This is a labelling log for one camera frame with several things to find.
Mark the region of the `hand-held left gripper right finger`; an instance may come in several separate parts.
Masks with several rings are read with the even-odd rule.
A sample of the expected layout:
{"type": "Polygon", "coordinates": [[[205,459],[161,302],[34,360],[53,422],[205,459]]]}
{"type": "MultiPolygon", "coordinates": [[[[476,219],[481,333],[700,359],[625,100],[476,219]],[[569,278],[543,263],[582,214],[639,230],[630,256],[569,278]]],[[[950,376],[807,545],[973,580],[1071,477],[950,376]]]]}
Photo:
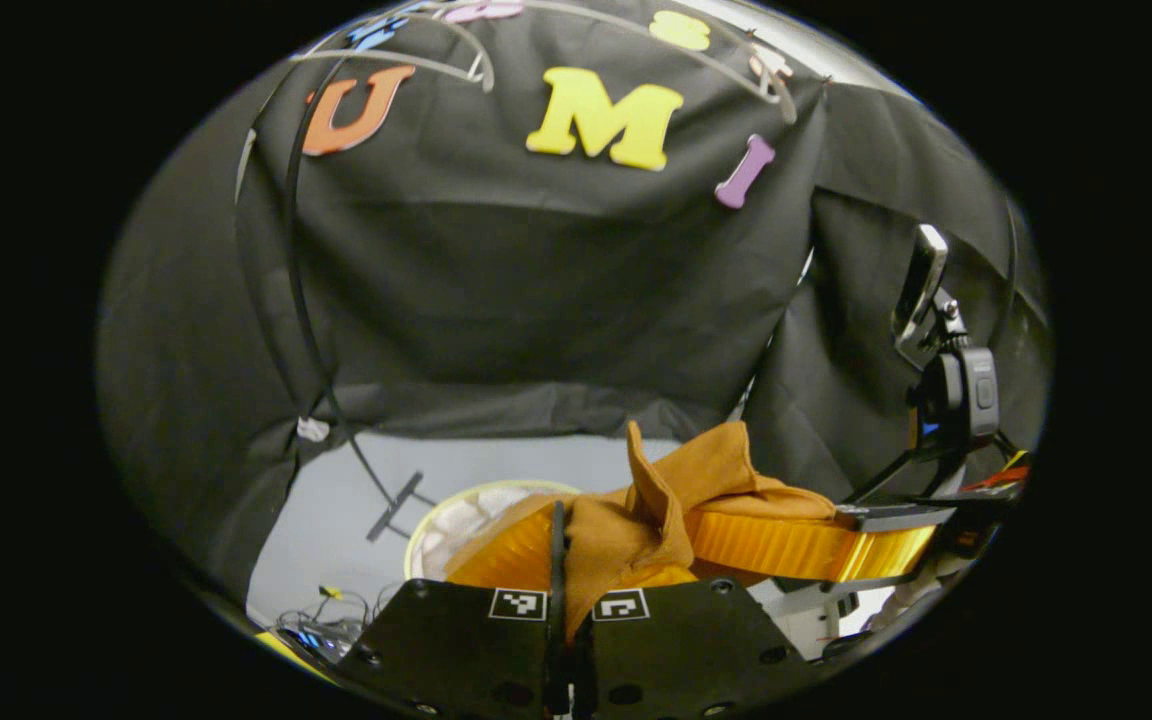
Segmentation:
{"type": "Polygon", "coordinates": [[[819,679],[730,577],[609,591],[577,647],[576,719],[768,719],[819,679]]]}

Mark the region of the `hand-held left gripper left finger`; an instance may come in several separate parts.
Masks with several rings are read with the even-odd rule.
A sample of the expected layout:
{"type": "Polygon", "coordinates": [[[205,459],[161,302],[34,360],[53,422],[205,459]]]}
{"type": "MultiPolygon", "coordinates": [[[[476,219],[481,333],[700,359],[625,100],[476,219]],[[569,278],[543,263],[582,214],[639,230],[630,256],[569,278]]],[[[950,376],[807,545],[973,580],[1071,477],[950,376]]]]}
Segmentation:
{"type": "Polygon", "coordinates": [[[518,578],[408,579],[335,666],[338,683],[397,719],[552,719],[570,710],[566,510],[511,526],[500,550],[529,550],[518,578]]]}

